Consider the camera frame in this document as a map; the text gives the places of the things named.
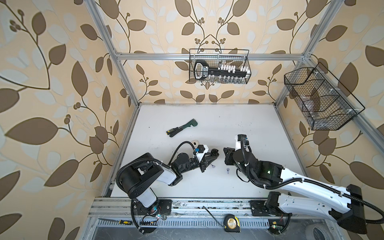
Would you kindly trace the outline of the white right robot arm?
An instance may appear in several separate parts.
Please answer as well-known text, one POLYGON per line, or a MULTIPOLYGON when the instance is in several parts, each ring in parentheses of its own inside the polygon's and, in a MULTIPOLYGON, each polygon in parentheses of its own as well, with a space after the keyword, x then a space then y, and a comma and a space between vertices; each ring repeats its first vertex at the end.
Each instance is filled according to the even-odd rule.
POLYGON ((368 225, 382 225, 384 219, 367 220, 365 208, 380 214, 383 210, 364 201, 356 185, 340 187, 307 178, 273 162, 258 160, 250 149, 246 135, 236 137, 234 148, 224 148, 225 164, 255 187, 268 190, 265 203, 270 212, 303 214, 335 221, 339 227, 355 234, 367 234, 368 225))

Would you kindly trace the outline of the cream earbud charging case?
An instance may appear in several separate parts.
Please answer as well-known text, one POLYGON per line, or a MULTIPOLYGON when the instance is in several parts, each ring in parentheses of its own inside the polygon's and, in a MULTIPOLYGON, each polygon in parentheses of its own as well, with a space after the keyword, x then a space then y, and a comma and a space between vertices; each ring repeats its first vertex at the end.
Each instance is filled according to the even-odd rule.
POLYGON ((199 143, 199 141, 192 141, 192 144, 196 147, 196 146, 198 146, 200 143, 199 143))

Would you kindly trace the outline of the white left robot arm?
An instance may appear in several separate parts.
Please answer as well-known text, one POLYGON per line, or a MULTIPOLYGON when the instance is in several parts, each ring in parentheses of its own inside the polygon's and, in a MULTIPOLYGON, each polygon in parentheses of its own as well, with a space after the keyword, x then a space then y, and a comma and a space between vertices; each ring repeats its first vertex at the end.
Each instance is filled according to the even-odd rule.
POLYGON ((207 145, 195 145, 184 141, 174 151, 166 164, 145 153, 130 163, 122 166, 115 178, 116 186, 145 208, 158 205, 158 197, 151 185, 158 181, 170 187, 177 185, 183 174, 200 169, 202 173, 219 157, 219 150, 210 150, 207 145))

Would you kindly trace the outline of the black round charging case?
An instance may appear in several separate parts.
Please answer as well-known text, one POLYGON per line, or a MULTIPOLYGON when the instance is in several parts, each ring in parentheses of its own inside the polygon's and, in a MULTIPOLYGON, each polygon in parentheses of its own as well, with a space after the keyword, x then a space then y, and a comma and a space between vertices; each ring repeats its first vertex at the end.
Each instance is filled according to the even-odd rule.
POLYGON ((218 149, 212 149, 211 150, 211 155, 212 156, 218 156, 219 155, 219 150, 218 149))

